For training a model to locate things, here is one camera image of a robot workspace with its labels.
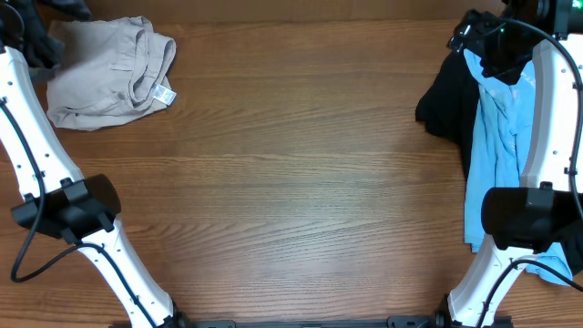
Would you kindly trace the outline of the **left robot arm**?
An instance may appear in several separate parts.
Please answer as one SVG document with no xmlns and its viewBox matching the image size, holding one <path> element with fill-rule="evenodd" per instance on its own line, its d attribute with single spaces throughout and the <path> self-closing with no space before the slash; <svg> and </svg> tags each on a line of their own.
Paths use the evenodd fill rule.
<svg viewBox="0 0 583 328">
<path fill-rule="evenodd" d="M 130 326 L 187 327 L 189 319 L 157 285 L 128 240 L 111 181 L 103 174 L 84 177 L 48 122 L 23 53 L 45 34 L 33 2 L 2 2 L 1 142 L 23 199 L 11 214 L 28 231 L 10 279 L 14 283 L 30 281 L 79 251 L 117 296 Z M 18 271 L 37 234 L 64 240 L 69 247 L 21 276 Z"/>
</svg>

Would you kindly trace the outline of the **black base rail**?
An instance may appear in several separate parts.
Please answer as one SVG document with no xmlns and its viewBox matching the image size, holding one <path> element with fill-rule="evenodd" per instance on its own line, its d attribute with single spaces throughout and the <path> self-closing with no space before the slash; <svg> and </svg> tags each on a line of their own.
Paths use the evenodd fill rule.
<svg viewBox="0 0 583 328">
<path fill-rule="evenodd" d="M 395 315 L 384 320 L 340 320 L 308 322 L 261 322 L 236 323 L 234 321 L 199 321 L 189 325 L 191 328 L 437 328 L 459 327 L 459 324 L 447 323 L 445 318 L 437 316 Z"/>
</svg>

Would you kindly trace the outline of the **light blue t-shirt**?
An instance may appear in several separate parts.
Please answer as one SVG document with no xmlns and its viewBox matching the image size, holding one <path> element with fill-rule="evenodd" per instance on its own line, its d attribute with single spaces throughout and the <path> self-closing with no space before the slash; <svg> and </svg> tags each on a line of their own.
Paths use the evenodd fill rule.
<svg viewBox="0 0 583 328">
<path fill-rule="evenodd" d="M 527 63 L 515 85 L 484 77 L 481 58 L 464 52 L 477 82 L 478 101 L 471 142 L 470 167 L 465 188 L 464 242 L 478 252 L 485 232 L 482 202 L 493 187 L 517 187 L 525 168 L 532 137 L 536 79 Z"/>
</svg>

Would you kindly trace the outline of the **grey shorts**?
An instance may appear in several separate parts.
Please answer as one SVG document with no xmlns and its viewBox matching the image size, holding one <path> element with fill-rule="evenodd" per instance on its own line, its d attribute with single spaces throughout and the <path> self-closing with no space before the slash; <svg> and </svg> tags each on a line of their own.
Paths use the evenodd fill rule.
<svg viewBox="0 0 583 328">
<path fill-rule="evenodd" d="M 91 18 L 83 0 L 1 0 L 1 53 L 8 47 L 20 51 L 34 82 L 52 79 L 65 51 L 64 44 L 49 35 L 38 4 L 78 20 Z"/>
</svg>

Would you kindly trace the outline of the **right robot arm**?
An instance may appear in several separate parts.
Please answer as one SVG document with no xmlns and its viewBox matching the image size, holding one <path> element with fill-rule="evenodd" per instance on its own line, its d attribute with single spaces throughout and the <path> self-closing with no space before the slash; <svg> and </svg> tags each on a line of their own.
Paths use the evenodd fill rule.
<svg viewBox="0 0 583 328">
<path fill-rule="evenodd" d="M 387 320 L 391 327 L 509 327 L 496 310 L 529 265 L 581 285 L 540 262 L 555 242 L 582 230 L 582 4 L 508 1 L 504 12 L 469 10 L 448 47 L 470 50 L 485 77 L 514 85 L 528 61 L 536 77 L 526 167 L 516 188 L 492 188 L 482 205 L 486 236 L 463 280 L 435 316 Z"/>
</svg>

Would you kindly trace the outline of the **beige folded shorts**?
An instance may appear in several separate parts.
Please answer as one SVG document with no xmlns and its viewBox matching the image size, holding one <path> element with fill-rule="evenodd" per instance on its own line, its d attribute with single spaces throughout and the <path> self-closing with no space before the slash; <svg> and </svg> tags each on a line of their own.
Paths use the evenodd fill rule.
<svg viewBox="0 0 583 328">
<path fill-rule="evenodd" d="M 144 16 L 51 24 L 65 45 L 47 84 L 46 112 L 58 128 L 92 131 L 125 125 L 169 107 L 177 93 L 167 73 L 177 44 Z"/>
</svg>

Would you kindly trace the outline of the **black garment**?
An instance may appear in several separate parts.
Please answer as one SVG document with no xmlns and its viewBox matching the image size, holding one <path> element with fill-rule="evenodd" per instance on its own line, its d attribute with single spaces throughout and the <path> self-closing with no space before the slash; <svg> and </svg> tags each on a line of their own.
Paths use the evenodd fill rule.
<svg viewBox="0 0 583 328">
<path fill-rule="evenodd" d="M 464 54 L 452 52 L 415 110 L 416 120 L 425 124 L 428 133 L 459 146 L 466 182 L 477 101 L 477 82 L 469 72 Z"/>
</svg>

